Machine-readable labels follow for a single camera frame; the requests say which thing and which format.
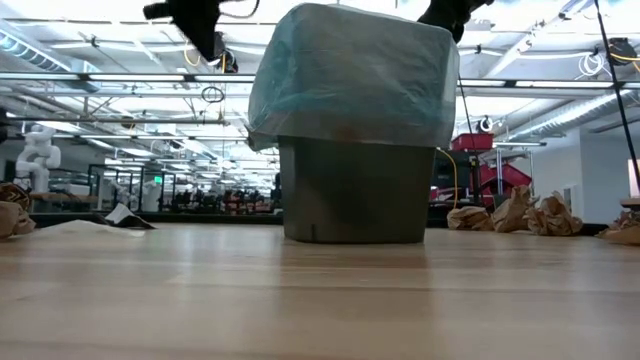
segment ceiling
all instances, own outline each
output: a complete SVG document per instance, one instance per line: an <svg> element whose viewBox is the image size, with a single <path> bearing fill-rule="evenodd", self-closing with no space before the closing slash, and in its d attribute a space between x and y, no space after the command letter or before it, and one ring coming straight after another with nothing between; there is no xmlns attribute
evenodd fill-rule
<svg viewBox="0 0 640 360"><path fill-rule="evenodd" d="M88 2L84 0L1 0L0 30L27 42L48 56L65 64L87 61L106 73L211 73L214 70L202 62L194 50L183 51L186 40L176 27L168 22L146 22L142 8L149 0L110 0ZM333 4L336 1L311 1ZM604 1L606 27L609 37L626 37L633 45L640 44L640 30L635 21L636 0ZM256 72L262 53L268 44L275 24L292 7L302 1L262 0L256 15L249 20L223 16L217 30L224 33L228 48L237 58L240 73ZM426 9L425 0L340 0L340 4L374 12L416 19ZM223 4L223 11L247 14L254 6L252 0ZM568 16L562 20L558 14ZM91 45L95 39L95 48ZM498 0L490 7L478 10L467 26L465 37L459 44L461 76L469 79L534 79L534 80L611 80L603 57L589 59L589 53L602 44L592 0ZM2 71L40 71L40 69L0 51ZM622 80L638 80L638 71L632 66L618 67ZM165 132L187 136L218 136L238 138L246 136L248 94L251 84L226 84L227 99L220 104L209 104L199 94L206 84L178 83L103 83L98 93L89 95L82 89L62 87L53 82L18 81L18 85L46 99L64 104L56 108L33 96L19 94L15 87L0 81L0 98L4 106L11 101L26 104L11 110L18 116L64 116L77 111L93 113L97 122L94 129L101 134L151 134L144 125L123 128L119 124L101 123L103 118L131 116L136 119L205 120L198 123L180 123ZM496 131L515 129L532 119L573 101L593 99L599 93L574 91L545 91L538 89L469 89L467 107L472 120L490 116L499 119ZM457 104L456 133L465 132L466 112L462 101ZM227 125L211 123L223 120ZM632 127L637 133L640 125ZM131 140L128 144L102 141L113 147L135 147L162 155L177 156L166 147L150 141ZM243 142L193 141L190 148L204 147L193 155L194 159L217 160L250 159L252 169L245 171L237 165L238 176L260 176L260 184L277 171L271 163L275 150L269 155L252 152Z"/></svg>

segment gray trash can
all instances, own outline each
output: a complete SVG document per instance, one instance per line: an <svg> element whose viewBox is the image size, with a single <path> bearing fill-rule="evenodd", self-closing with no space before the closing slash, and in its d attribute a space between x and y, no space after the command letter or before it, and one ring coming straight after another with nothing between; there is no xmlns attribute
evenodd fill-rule
<svg viewBox="0 0 640 360"><path fill-rule="evenodd" d="M279 137L287 238L321 244L423 241L434 148Z"/></svg>

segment plastic bag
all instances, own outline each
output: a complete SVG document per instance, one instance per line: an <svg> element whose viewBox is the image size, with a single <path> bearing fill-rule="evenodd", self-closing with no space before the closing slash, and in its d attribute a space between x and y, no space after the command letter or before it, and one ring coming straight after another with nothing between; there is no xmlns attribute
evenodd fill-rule
<svg viewBox="0 0 640 360"><path fill-rule="evenodd" d="M252 144L294 136L447 147L459 61L441 28L345 6L297 6L256 73Z"/></svg>

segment fluorescent light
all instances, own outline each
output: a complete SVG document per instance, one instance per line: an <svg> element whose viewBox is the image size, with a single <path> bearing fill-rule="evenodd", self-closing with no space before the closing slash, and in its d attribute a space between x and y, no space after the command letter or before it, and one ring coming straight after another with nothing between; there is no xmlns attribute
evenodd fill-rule
<svg viewBox="0 0 640 360"><path fill-rule="evenodd" d="M224 137L224 136L196 136L196 140L204 140L204 141L246 141L246 137Z"/></svg>
<svg viewBox="0 0 640 360"><path fill-rule="evenodd" d="M190 170L191 169L191 165L187 165L187 164L171 164L171 166L176 168L176 169L180 169L180 170Z"/></svg>
<svg viewBox="0 0 640 360"><path fill-rule="evenodd" d="M493 147L534 147L534 146L547 146L547 143L535 143L535 142L494 142Z"/></svg>
<svg viewBox="0 0 640 360"><path fill-rule="evenodd" d="M56 130L60 130L60 131L64 131L64 132L72 132L72 133L76 133L76 132L80 132L82 129L80 129L79 127L69 124L69 123L63 123L60 121L36 121L37 124L42 125L42 126L46 126L52 129L56 129Z"/></svg>
<svg viewBox="0 0 640 360"><path fill-rule="evenodd" d="M586 89L597 88L606 89L613 86L608 81L518 81L516 87L536 87L536 88L567 88Z"/></svg>
<svg viewBox="0 0 640 360"><path fill-rule="evenodd" d="M255 75L196 75L197 82L253 83Z"/></svg>
<svg viewBox="0 0 640 360"><path fill-rule="evenodd" d="M131 139L129 135L80 135L83 139Z"/></svg>
<svg viewBox="0 0 640 360"><path fill-rule="evenodd" d="M80 80L76 74L36 72L36 73L0 73L1 80Z"/></svg>
<svg viewBox="0 0 640 360"><path fill-rule="evenodd" d="M151 161L151 159L138 159L138 158L136 158L136 159L127 159L127 158L125 158L125 159L118 159L118 160L120 160L122 162L129 162L129 161L133 161L133 162L148 162L148 161Z"/></svg>
<svg viewBox="0 0 640 360"><path fill-rule="evenodd" d="M461 80L459 86L464 87L504 87L506 81L501 80Z"/></svg>
<svg viewBox="0 0 640 360"><path fill-rule="evenodd" d="M140 82L182 82L182 75L157 75L157 74L89 74L94 81L140 81Z"/></svg>
<svg viewBox="0 0 640 360"><path fill-rule="evenodd" d="M156 135L140 135L138 139L140 140L186 140L188 136L156 136Z"/></svg>
<svg viewBox="0 0 640 360"><path fill-rule="evenodd" d="M89 139L89 142L94 145L100 146L101 148L113 149L113 146L107 144L106 142L102 142L100 140Z"/></svg>
<svg viewBox="0 0 640 360"><path fill-rule="evenodd" d="M126 153L129 153L133 156L154 156L155 154L152 152L149 152L147 150L141 150L141 149L132 149L132 148L125 148L125 149L120 149Z"/></svg>

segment humanoid robot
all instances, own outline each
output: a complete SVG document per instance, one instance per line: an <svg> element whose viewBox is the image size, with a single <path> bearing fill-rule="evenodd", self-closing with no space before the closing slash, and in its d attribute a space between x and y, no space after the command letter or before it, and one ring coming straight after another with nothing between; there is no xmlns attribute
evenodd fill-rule
<svg viewBox="0 0 640 360"><path fill-rule="evenodd" d="M49 169L57 169L62 159L60 148L51 144L55 133L55 129L34 125L31 132L24 135L24 150L16 161L15 184L36 193L49 191Z"/></svg>

